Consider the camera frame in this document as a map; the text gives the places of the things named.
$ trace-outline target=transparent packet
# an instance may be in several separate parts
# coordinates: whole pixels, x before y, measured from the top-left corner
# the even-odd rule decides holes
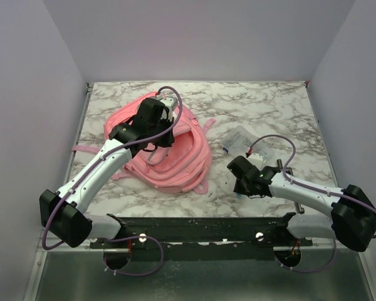
[[[243,126],[238,125],[220,141],[220,144],[223,150],[233,157],[245,156],[256,139],[255,135],[248,132]],[[263,141],[255,144],[252,153],[259,154],[262,157],[263,165],[270,164],[274,159],[274,150]]]

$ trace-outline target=purple cable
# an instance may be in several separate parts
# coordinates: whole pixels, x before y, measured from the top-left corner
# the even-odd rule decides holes
[[[157,91],[157,95],[160,94],[160,92],[162,90],[165,90],[165,89],[169,89],[169,90],[172,90],[174,92],[174,94],[177,96],[179,107],[180,107],[179,112],[177,114],[177,118],[174,120],[173,124],[168,129],[164,130],[163,132],[161,132],[161,133],[159,133],[157,135],[154,135],[154,136],[151,136],[151,137],[148,137],[148,138],[145,138],[145,139],[137,140],[137,141],[127,142],[126,144],[118,146],[118,147],[116,147],[116,148],[108,151],[106,154],[104,154],[103,155],[104,158],[107,158],[108,156],[110,156],[114,152],[119,151],[120,149],[124,149],[126,147],[129,147],[131,145],[135,145],[135,144],[139,144],[139,143],[143,143],[143,142],[153,141],[154,139],[157,139],[157,138],[165,135],[166,133],[170,132],[175,127],[175,125],[180,120],[181,115],[182,115],[182,99],[181,99],[180,94],[177,92],[177,90],[174,89],[174,88],[172,88],[172,87],[170,87],[170,86],[161,87]],[[93,163],[92,166],[82,175],[82,177],[79,180],[77,180],[77,182],[71,187],[71,189],[75,190],[82,183],[82,181],[85,180],[85,178],[92,172],[92,170],[94,170],[96,168],[96,166],[99,163],[101,163],[101,162],[102,162],[102,160],[98,159],[95,163]],[[55,206],[55,208],[53,209],[53,211],[51,212],[51,214],[49,216],[49,219],[48,219],[48,222],[46,223],[46,226],[44,227],[43,236],[42,236],[42,247],[46,251],[52,250],[54,248],[57,248],[62,243],[64,243],[64,241],[59,241],[58,243],[54,244],[53,246],[48,246],[46,244],[46,239],[47,239],[47,236],[48,236],[48,233],[49,233],[50,225],[53,222],[53,219],[55,218],[57,211],[59,210],[59,208],[61,207],[61,205],[67,200],[67,198],[70,195],[71,195],[71,193],[67,192],[62,197],[62,199],[57,203],[57,205]]]
[[[144,276],[149,276],[155,272],[157,272],[158,270],[160,270],[160,268],[162,267],[163,265],[163,260],[164,260],[164,250],[163,250],[163,247],[162,245],[160,244],[160,242],[158,240],[156,240],[155,238],[153,237],[150,237],[150,236],[131,236],[131,237],[126,237],[126,238],[119,238],[119,239],[116,239],[116,240],[106,240],[106,241],[110,241],[112,243],[119,243],[121,241],[127,241],[127,240],[136,240],[138,238],[147,238],[149,240],[152,240],[154,241],[158,246],[159,246],[159,249],[160,249],[160,261],[159,261],[159,264],[157,265],[157,267],[155,267],[153,270],[149,271],[149,272],[145,272],[145,273],[129,273],[129,272],[123,272],[123,271],[120,271],[120,270],[112,270],[111,268],[108,267],[107,265],[107,262],[106,262],[106,258],[104,258],[103,262],[106,266],[106,270],[110,270],[112,271],[113,273],[117,273],[117,274],[120,274],[120,275],[125,275],[125,276],[133,276],[133,277],[144,277]]]
[[[351,197],[351,196],[346,196],[346,195],[344,195],[344,194],[342,194],[342,193],[334,193],[334,192],[330,192],[330,193],[329,193],[328,191],[326,191],[326,190],[324,190],[324,189],[320,189],[320,188],[317,188],[317,187],[314,187],[314,186],[311,186],[311,185],[307,185],[307,184],[305,184],[305,183],[302,183],[302,182],[299,182],[299,181],[296,181],[296,180],[290,178],[289,175],[287,175],[287,173],[286,173],[286,169],[287,169],[287,167],[288,167],[288,164],[290,164],[290,162],[293,160],[293,158],[294,158],[294,156],[295,156],[295,154],[296,154],[296,147],[295,147],[294,142],[292,142],[291,140],[289,140],[289,138],[284,137],[284,136],[282,136],[282,135],[278,135],[278,134],[265,135],[265,136],[262,136],[262,137],[258,138],[255,142],[253,142],[252,145],[251,145],[251,147],[250,147],[250,149],[252,149],[252,148],[254,147],[254,145],[257,144],[259,141],[261,141],[261,140],[263,140],[263,139],[265,139],[265,138],[269,138],[269,137],[276,137],[276,138],[284,139],[285,141],[287,141],[288,143],[290,143],[291,146],[293,147],[293,153],[291,154],[290,158],[288,158],[288,160],[287,160],[286,163],[284,164],[284,166],[283,166],[283,170],[282,170],[283,176],[284,176],[289,182],[292,182],[293,184],[296,184],[296,185],[298,185],[298,186],[301,186],[301,187],[307,188],[307,189],[309,189],[309,190],[316,191],[316,192],[318,192],[318,193],[323,193],[323,194],[331,195],[331,196],[337,196],[337,197],[339,197],[339,198],[345,198],[345,199],[347,199],[347,200],[349,200],[349,201],[351,201],[351,202],[354,202],[354,203],[356,203],[356,204],[358,204],[358,205],[360,205],[360,206],[362,206],[362,207],[368,209],[369,211],[373,212],[374,214],[376,214],[376,209],[375,209],[375,208],[373,208],[373,207],[371,207],[371,206],[369,206],[369,205],[366,205],[366,204],[364,204],[363,202],[361,202],[361,201],[359,201],[359,200],[357,200],[357,199],[355,199],[355,198],[353,198],[353,197]],[[283,265],[283,267],[284,267],[284,268],[287,268],[287,269],[289,269],[289,270],[292,270],[292,271],[294,271],[294,272],[299,272],[299,273],[316,273],[316,272],[323,271],[323,270],[329,268],[329,267],[333,264],[333,262],[334,262],[334,260],[335,260],[335,257],[336,257],[336,254],[337,254],[337,244],[336,244],[335,240],[333,240],[333,244],[334,244],[334,253],[333,253],[333,256],[332,256],[332,258],[330,259],[330,261],[329,261],[325,266],[323,266],[323,267],[321,267],[321,268],[317,268],[317,269],[315,269],[315,270],[310,270],[310,271],[304,271],[304,270],[297,270],[297,269],[294,269],[294,268],[290,268],[290,267],[287,267],[287,266],[285,266],[285,265]]]

